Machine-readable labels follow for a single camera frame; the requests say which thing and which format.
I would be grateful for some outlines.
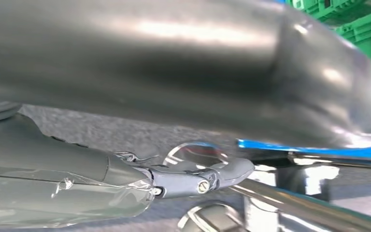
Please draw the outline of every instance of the blue plastic strip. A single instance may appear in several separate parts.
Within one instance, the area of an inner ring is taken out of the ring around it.
[[[265,150],[279,150],[279,151],[297,151],[307,153],[319,153],[319,154],[331,154],[337,156],[355,157],[355,158],[366,158],[371,159],[371,148],[364,149],[319,149],[319,148],[306,148],[306,147],[291,147],[291,146],[280,146],[274,144],[260,143],[250,140],[239,139],[239,148],[256,148]]]

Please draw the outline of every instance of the gray floor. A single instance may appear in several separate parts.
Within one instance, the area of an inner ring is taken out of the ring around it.
[[[33,118],[45,134],[68,142],[84,143],[109,151],[136,151],[136,145],[155,144],[162,156],[154,163],[161,163],[164,154],[186,140],[209,140],[221,144],[227,152],[237,154],[234,138],[219,133],[35,106],[26,106],[22,112]],[[340,176],[332,183],[332,195],[336,204],[371,215],[371,170],[341,169]],[[196,203],[207,199],[220,199],[242,209],[241,196],[228,190],[204,198],[155,202],[145,213],[134,218],[82,224],[55,231],[175,231],[178,218]]]

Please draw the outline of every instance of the bolt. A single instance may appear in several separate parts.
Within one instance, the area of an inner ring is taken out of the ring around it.
[[[152,188],[150,192],[151,195],[158,196],[163,192],[163,190],[161,188]]]
[[[201,180],[198,184],[197,192],[199,194],[204,194],[208,192],[209,189],[210,189],[210,183],[207,180]]]

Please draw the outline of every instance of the clear plastic film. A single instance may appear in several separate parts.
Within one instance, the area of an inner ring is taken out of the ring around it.
[[[152,180],[117,155],[0,121],[0,228],[51,228],[142,213]]]
[[[6,171],[0,175],[0,228],[56,228],[131,217],[153,200],[148,179],[114,186],[68,172]],[[62,181],[43,180],[48,177]]]

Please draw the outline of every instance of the metal rod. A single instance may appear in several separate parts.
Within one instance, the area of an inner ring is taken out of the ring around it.
[[[371,217],[331,205],[327,202],[295,194],[253,180],[244,180],[232,190],[270,204],[283,212],[318,223],[333,231],[371,232]]]
[[[355,168],[369,168],[371,169],[371,159],[349,159],[336,156],[324,156],[319,154],[291,154],[291,158],[294,159],[308,159],[320,162],[327,162],[334,166],[346,166]]]

